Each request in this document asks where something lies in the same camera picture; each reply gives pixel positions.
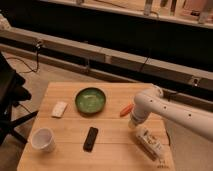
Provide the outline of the cream robot gripper finger tip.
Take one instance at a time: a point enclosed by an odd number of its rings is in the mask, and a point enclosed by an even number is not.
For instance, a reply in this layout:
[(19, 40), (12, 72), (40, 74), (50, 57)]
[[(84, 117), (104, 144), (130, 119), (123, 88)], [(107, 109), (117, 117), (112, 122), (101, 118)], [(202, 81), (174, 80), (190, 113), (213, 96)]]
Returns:
[(130, 120), (128, 122), (128, 126), (129, 126), (130, 129), (135, 129), (137, 127), (137, 124), (135, 124), (133, 121)]

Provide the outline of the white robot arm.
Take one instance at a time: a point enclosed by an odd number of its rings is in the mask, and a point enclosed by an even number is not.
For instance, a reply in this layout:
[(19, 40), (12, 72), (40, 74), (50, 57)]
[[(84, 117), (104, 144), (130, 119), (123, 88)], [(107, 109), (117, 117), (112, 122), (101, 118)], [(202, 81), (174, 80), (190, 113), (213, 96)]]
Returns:
[(138, 92), (134, 96), (129, 127), (137, 127), (154, 113), (213, 142), (213, 114), (167, 101), (163, 95), (163, 90), (155, 85)]

